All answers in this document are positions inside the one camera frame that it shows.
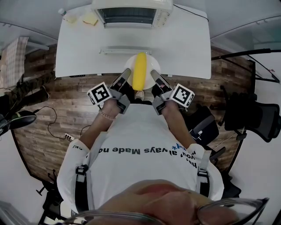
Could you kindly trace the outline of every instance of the white t-shirt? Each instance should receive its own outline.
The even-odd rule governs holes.
[[[70,143],[58,175],[58,189],[72,210],[75,207],[75,169],[83,164],[89,149],[79,140]],[[99,154],[89,168],[94,207],[143,180],[163,179],[195,191],[202,146],[185,149],[169,131],[163,116],[151,105],[131,104],[108,130]],[[210,195],[219,200],[223,181],[219,171],[208,165]]]

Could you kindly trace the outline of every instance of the eyeglasses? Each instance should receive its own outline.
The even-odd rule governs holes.
[[[256,215],[259,219],[268,198],[265,199],[223,199],[211,202],[197,209],[195,225],[242,225]],[[86,211],[64,221],[64,225],[166,225],[161,220],[141,214],[124,212]]]

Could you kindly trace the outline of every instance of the white plate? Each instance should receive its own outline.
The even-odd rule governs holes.
[[[129,60],[126,62],[125,67],[124,67],[124,70],[129,68],[132,71],[130,77],[127,80],[128,84],[131,86],[133,83],[133,70],[135,68],[136,58],[137,58],[137,55],[134,55],[131,58],[129,58]],[[159,74],[161,74],[160,65],[157,62],[157,60],[154,57],[152,57],[151,55],[146,55],[146,77],[145,77],[145,83],[144,83],[144,90],[149,89],[155,85],[155,81],[153,80],[153,78],[150,74],[150,72],[154,69]]]

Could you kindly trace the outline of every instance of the wooden floor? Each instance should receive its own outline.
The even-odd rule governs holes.
[[[212,56],[221,55],[224,52],[212,48]],[[31,53],[25,60],[25,75],[41,75],[52,71],[55,64],[56,46],[49,51],[37,51]],[[234,58],[233,61],[249,68],[251,63],[242,59]],[[117,74],[106,74],[104,77],[97,75],[86,75],[81,78],[57,78],[54,82],[46,85],[50,93],[50,99],[34,106],[25,107],[26,110],[34,111],[47,105],[56,110],[58,115],[55,124],[50,126],[52,134],[64,137],[69,133],[75,138],[80,137],[81,129],[90,125],[97,115],[96,106],[92,106],[86,92],[93,86],[105,82],[110,84]],[[196,103],[210,106],[211,104],[224,103],[223,93],[220,85],[224,85],[229,93],[246,92],[250,88],[251,74],[226,61],[217,60],[212,62],[212,77],[210,80],[190,78],[182,76],[166,77],[171,85],[180,83],[195,92],[195,98],[189,108],[189,113],[196,110]],[[146,93],[148,100],[153,100],[151,93]],[[216,121],[220,121],[224,111],[212,111]],[[52,137],[47,131],[47,126],[55,119],[55,113],[50,108],[44,108],[37,113],[37,120],[14,131],[22,155],[31,173],[44,180],[49,180],[47,173],[55,169],[59,171],[65,152],[69,145],[67,140]],[[209,144],[215,148],[222,141],[231,137],[234,132],[225,131],[219,127],[220,134],[216,140]],[[229,167],[238,147],[236,135],[225,141],[219,148],[225,146],[224,153],[218,163],[221,170]]]

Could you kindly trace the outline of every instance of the bracelet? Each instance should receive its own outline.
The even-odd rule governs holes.
[[[105,118],[108,119],[108,120],[112,120],[112,121],[115,120],[115,118],[112,118],[112,117],[110,117],[110,116],[104,114],[104,112],[103,112],[101,109],[100,109],[98,112],[99,112],[103,117],[105,117]]]

